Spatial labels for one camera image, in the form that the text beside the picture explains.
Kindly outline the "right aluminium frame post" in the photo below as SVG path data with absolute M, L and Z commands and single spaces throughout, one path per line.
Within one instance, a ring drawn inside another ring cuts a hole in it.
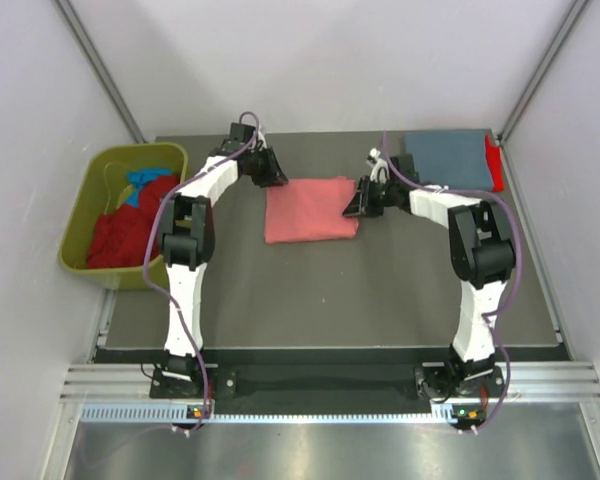
M 501 145 L 504 145 L 514 133 L 590 5 L 590 0 L 573 0 L 568 3 L 568 8 L 560 20 L 558 28 L 544 48 L 501 131 L 497 134 Z

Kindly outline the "folded red t shirt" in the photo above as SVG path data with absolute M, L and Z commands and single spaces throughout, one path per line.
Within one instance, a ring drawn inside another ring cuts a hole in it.
M 485 160 L 493 183 L 492 191 L 502 192 L 505 189 L 505 185 L 501 149 L 488 135 L 484 138 L 484 144 Z

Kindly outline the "blue t shirt in bin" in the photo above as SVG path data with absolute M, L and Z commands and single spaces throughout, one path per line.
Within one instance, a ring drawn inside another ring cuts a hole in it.
M 144 168 L 136 171 L 129 171 L 126 174 L 126 179 L 132 187 L 132 192 L 127 197 L 125 203 L 131 207 L 138 208 L 141 190 L 157 178 L 171 174 L 172 172 L 170 170 L 164 168 Z

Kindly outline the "dark red t shirt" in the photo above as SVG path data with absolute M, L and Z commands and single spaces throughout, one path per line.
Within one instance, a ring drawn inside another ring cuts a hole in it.
M 89 269 L 139 267 L 163 196 L 179 184 L 173 173 L 161 176 L 145 186 L 139 194 L 139 207 L 126 204 L 111 214 L 98 217 L 87 253 Z

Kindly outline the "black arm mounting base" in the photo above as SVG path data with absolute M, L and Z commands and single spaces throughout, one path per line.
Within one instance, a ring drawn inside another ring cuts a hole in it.
M 216 413 L 423 413 L 436 402 L 422 394 L 419 374 L 444 367 L 449 348 L 206 348 L 202 357 Z M 446 401 L 499 397 L 494 374 Z

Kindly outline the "olive green plastic bin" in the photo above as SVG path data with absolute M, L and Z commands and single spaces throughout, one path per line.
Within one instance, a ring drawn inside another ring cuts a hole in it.
M 87 267 L 98 217 L 112 214 L 123 205 L 132 193 L 127 174 L 143 168 L 166 168 L 184 180 L 188 155 L 183 147 L 170 142 L 115 146 L 97 154 L 88 165 L 60 244 L 59 263 L 66 272 L 110 290 L 147 287 L 140 265 Z

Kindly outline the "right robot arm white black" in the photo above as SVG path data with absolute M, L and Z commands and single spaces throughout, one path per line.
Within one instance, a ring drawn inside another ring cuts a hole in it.
M 458 327 L 444 367 L 419 374 L 419 389 L 431 401 L 467 396 L 495 372 L 497 310 L 517 266 L 516 241 L 506 210 L 446 186 L 416 183 L 409 154 L 385 158 L 377 148 L 367 156 L 370 173 L 361 177 L 345 218 L 377 218 L 395 207 L 429 220 L 448 233 L 452 269 L 461 285 Z

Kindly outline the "pink t shirt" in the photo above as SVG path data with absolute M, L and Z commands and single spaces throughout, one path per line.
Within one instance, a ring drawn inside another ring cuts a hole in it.
M 267 244 L 352 239 L 359 222 L 343 216 L 356 183 L 347 177 L 291 179 L 266 190 Z

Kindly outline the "folded grey-blue t shirt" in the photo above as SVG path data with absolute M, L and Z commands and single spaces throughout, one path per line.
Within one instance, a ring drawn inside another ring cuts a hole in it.
M 421 130 L 405 135 L 407 153 L 413 156 L 422 184 L 458 190 L 491 191 L 494 184 L 487 166 L 485 130 Z

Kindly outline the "aluminium frame post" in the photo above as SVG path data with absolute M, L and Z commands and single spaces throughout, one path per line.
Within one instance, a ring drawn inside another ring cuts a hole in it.
M 573 0 L 568 3 L 568 8 L 560 20 L 558 28 L 544 48 L 501 131 L 497 134 L 501 145 L 504 145 L 514 133 L 590 5 L 590 0 Z
M 97 46 L 88 33 L 73 3 L 69 0 L 52 0 L 51 3 L 58 11 L 67 26 L 86 62 L 94 73 L 97 82 L 104 91 L 110 104 L 116 111 L 127 132 L 136 143 L 146 143 L 127 102 L 119 90 L 113 76 L 101 57 Z

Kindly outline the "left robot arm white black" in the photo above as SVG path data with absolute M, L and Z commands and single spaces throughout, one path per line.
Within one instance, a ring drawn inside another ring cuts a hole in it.
M 162 374 L 185 396 L 210 398 L 202 358 L 201 301 L 216 245 L 213 207 L 244 176 L 260 188 L 288 183 L 262 128 L 238 122 L 201 169 L 159 208 L 157 240 L 169 286 L 168 360 Z

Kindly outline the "left aluminium frame post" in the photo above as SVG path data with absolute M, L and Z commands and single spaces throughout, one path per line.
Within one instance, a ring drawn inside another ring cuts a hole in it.
M 101 57 L 97 46 L 88 33 L 73 3 L 69 0 L 52 0 L 51 3 L 58 11 L 67 26 L 86 62 L 94 73 L 97 82 L 104 91 L 110 104 L 116 111 L 127 132 L 136 143 L 146 143 L 127 102 L 119 90 L 113 76 Z

